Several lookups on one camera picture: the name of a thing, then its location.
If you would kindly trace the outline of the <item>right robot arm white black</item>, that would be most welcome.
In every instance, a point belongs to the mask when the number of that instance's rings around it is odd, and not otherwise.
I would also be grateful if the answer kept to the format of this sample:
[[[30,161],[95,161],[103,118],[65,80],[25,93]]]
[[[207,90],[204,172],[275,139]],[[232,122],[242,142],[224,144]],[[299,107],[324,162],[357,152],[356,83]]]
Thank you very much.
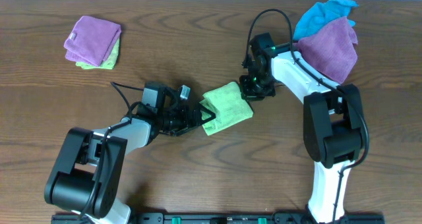
[[[269,33],[248,38],[240,77],[241,97],[260,101],[282,83],[303,104],[303,141],[314,161],[307,208],[315,223],[343,221],[349,170],[368,139],[359,90],[341,86],[314,69],[290,43],[274,44]]]

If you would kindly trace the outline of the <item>green microfiber cloth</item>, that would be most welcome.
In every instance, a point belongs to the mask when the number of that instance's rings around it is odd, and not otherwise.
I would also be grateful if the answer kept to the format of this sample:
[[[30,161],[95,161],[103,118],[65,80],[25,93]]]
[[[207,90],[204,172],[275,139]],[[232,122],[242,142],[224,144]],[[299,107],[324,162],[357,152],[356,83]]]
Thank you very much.
[[[202,96],[204,99],[200,104],[216,115],[215,119],[202,126],[208,136],[253,116],[253,110],[241,97],[241,91],[236,82],[208,91]]]

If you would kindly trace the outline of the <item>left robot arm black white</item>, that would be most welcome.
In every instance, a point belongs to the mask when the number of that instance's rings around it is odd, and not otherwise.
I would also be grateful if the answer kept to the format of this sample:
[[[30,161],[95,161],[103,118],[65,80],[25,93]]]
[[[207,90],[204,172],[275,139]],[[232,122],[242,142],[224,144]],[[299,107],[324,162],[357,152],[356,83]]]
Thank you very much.
[[[125,156],[160,134],[181,136],[216,118],[201,103],[189,107],[186,85],[174,90],[147,82],[140,91],[142,99],[127,102],[118,123],[68,131],[46,182],[46,203],[76,213],[78,220],[129,223],[132,210],[116,197]]]

